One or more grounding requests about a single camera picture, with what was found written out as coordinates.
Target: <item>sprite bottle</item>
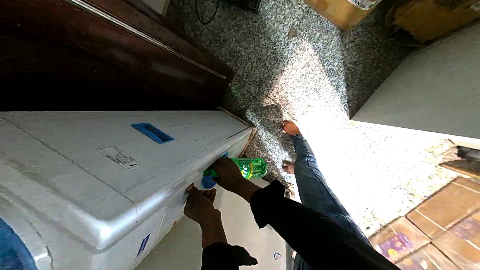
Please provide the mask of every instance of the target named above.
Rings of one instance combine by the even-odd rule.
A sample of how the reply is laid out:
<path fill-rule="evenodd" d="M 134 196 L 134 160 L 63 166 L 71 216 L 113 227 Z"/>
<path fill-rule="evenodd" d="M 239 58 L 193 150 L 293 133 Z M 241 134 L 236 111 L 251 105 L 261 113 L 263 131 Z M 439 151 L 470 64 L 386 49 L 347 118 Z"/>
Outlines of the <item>sprite bottle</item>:
<path fill-rule="evenodd" d="M 268 164 L 263 159 L 232 159 L 239 167 L 241 175 L 245 179 L 262 178 L 267 174 Z M 217 177 L 214 170 L 208 169 L 204 171 L 204 178 Z"/>

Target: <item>blue sticker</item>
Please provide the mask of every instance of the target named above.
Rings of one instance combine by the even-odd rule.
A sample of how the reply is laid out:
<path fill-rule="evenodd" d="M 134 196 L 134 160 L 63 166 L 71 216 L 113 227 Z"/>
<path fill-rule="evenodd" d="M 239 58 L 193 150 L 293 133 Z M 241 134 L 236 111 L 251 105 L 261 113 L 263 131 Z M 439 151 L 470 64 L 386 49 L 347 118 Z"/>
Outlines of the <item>blue sticker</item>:
<path fill-rule="evenodd" d="M 142 241 L 142 244 L 140 245 L 140 249 L 138 250 L 137 257 L 138 255 L 140 255 L 140 253 L 142 253 L 145 250 L 145 247 L 147 246 L 149 238 L 150 238 L 150 235 L 147 235 L 147 237 L 145 237 L 145 239 Z"/>

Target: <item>wooden plank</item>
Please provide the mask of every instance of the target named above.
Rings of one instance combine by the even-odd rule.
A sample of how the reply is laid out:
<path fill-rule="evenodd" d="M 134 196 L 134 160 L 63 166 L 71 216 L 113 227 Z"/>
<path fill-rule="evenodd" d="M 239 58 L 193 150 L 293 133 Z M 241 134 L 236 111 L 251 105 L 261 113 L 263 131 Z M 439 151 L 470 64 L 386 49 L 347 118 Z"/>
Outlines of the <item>wooden plank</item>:
<path fill-rule="evenodd" d="M 449 170 L 480 179 L 480 161 L 478 160 L 454 160 L 440 164 Z"/>

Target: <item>speckled floor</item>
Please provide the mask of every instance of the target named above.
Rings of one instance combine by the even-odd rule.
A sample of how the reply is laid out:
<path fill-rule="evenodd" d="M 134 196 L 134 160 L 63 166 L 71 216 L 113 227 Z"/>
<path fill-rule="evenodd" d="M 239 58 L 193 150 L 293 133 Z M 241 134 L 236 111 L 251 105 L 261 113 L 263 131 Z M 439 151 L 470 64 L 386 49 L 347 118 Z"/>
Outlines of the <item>speckled floor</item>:
<path fill-rule="evenodd" d="M 212 14 L 212 1 L 199 0 L 202 14 Z M 349 122 L 411 51 L 385 33 L 387 2 L 349 33 L 301 0 L 263 0 L 259 14 L 220 2 L 208 25 L 196 18 L 193 0 L 172 0 L 168 12 L 236 72 L 223 107 L 258 128 L 246 155 L 264 158 L 269 173 L 294 182 L 281 171 L 295 153 L 278 123 L 295 120 L 366 235 L 456 176 L 437 166 L 452 152 L 449 141 Z"/>

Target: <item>black shirt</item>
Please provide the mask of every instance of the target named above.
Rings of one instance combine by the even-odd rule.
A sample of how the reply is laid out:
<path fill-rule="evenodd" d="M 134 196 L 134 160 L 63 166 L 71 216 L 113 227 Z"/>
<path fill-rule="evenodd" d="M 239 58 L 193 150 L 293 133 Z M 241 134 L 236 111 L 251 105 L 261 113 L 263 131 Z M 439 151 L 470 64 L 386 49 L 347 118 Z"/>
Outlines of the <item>black shirt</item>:
<path fill-rule="evenodd" d="M 255 221 L 260 229 L 270 224 L 313 269 L 398 270 L 331 218 L 284 197 L 284 193 L 279 181 L 255 192 L 250 199 Z M 241 246 L 215 243 L 203 251 L 202 270 L 237 270 L 257 263 Z"/>

